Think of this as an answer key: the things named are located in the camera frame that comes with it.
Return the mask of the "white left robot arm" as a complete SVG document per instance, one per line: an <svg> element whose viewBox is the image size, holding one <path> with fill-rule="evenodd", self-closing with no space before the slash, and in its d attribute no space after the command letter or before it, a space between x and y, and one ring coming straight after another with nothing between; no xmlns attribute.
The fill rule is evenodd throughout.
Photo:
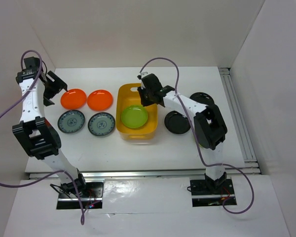
<svg viewBox="0 0 296 237"><path fill-rule="evenodd" d="M22 114L12 132L28 156L58 173L65 193L82 197L87 193L85 179L62 153L60 136L44 114L44 108L54 104L51 99L68 86L52 71L44 73L39 58L28 57L23 61L25 68L16 77L24 98Z"/></svg>

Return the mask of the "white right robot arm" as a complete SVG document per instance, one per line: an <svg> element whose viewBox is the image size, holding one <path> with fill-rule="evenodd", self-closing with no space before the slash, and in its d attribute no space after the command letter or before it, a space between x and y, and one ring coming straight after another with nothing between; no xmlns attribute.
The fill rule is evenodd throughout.
<svg viewBox="0 0 296 237"><path fill-rule="evenodd" d="M180 94L177 86L162 86L155 74L140 73L138 79L141 81L138 92L143 106L161 105L188 119L201 161L206 167L206 190L217 193L226 179L222 151L227 127L219 107L198 103Z"/></svg>

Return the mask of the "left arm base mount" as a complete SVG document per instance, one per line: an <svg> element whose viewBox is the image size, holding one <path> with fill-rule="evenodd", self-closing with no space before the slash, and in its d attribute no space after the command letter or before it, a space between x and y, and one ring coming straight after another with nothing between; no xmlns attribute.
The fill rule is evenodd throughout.
<svg viewBox="0 0 296 237"><path fill-rule="evenodd" d="M80 209L78 198L75 194L66 194L59 185L50 184L50 187L58 193L57 210ZM84 209L102 209L103 207L104 181L87 181L86 190L80 192L80 199Z"/></svg>

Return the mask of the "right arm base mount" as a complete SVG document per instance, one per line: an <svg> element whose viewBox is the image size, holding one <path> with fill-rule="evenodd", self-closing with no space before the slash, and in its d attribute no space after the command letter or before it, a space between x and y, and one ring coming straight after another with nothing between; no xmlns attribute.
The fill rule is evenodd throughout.
<svg viewBox="0 0 296 237"><path fill-rule="evenodd" d="M210 190L205 180L190 180L190 185L186 188L191 193L193 207L211 207L225 205L236 205L235 191L231 179L227 179L221 186Z"/></svg>

